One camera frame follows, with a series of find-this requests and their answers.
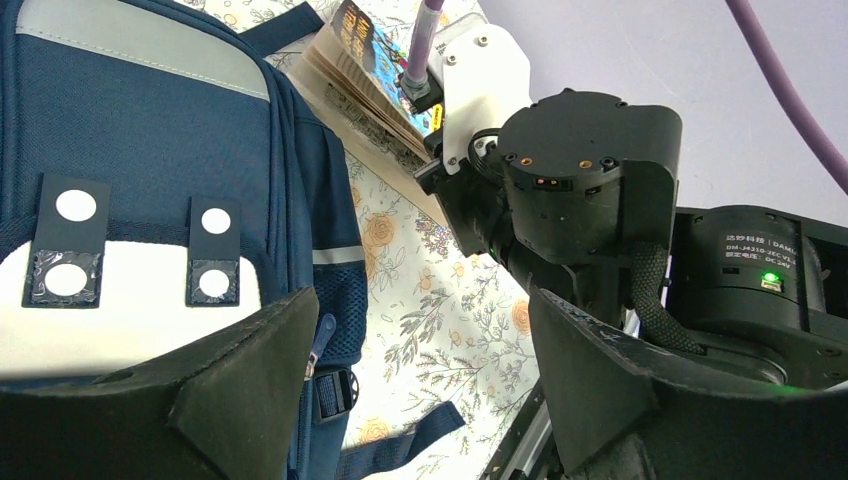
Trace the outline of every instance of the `strap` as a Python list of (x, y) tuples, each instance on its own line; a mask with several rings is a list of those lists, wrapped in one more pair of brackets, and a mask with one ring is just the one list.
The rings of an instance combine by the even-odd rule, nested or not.
[(436, 440), (464, 425), (465, 420), (453, 403), (442, 403), (415, 425), (413, 433), (343, 451), (336, 480), (361, 480), (368, 475), (403, 467)]
[(242, 32), (240, 36), (256, 53), (267, 57), (286, 45), (321, 30), (323, 26), (324, 21), (312, 6), (303, 2), (282, 15)]

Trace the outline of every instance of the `braided cable sleeve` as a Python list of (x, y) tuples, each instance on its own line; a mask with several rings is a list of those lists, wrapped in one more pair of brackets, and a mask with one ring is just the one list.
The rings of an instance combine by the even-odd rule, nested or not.
[(636, 243), (631, 266), (631, 296), (642, 330), (656, 345), (703, 355), (704, 349), (689, 336), (660, 303), (659, 291), (665, 278), (668, 252), (653, 243)]

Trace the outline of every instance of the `navy blue backpack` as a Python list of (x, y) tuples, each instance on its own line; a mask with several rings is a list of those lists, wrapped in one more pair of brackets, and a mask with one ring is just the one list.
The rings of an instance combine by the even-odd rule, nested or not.
[[(308, 5), (242, 35), (170, 0), (0, 5), (0, 391), (121, 381), (109, 372), (312, 288), (312, 347), (286, 394), (297, 411), (282, 412), (297, 417), (290, 444), (254, 472), (363, 478), (463, 424), (445, 404), (405, 435), (342, 452), (367, 308), (345, 152), (263, 60), (321, 27)], [(84, 454), (61, 435), (53, 455)], [(10, 442), (0, 477), (37, 474)], [(86, 468), (69, 477), (161, 478), (96, 458)]]

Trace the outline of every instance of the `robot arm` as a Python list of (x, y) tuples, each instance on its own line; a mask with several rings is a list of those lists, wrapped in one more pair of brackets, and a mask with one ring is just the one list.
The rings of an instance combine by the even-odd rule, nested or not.
[(484, 478), (848, 475), (828, 426), (848, 419), (829, 390), (848, 375), (848, 230), (676, 208), (677, 114), (570, 89), (531, 103), (499, 27), (444, 58), (417, 179), (462, 252), (530, 293), (541, 374)]

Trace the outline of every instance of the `screw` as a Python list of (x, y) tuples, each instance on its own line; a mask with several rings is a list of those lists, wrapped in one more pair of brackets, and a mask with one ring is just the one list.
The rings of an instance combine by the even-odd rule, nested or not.
[(838, 357), (842, 355), (842, 352), (836, 348), (823, 348), (818, 350), (818, 354), (823, 357)]

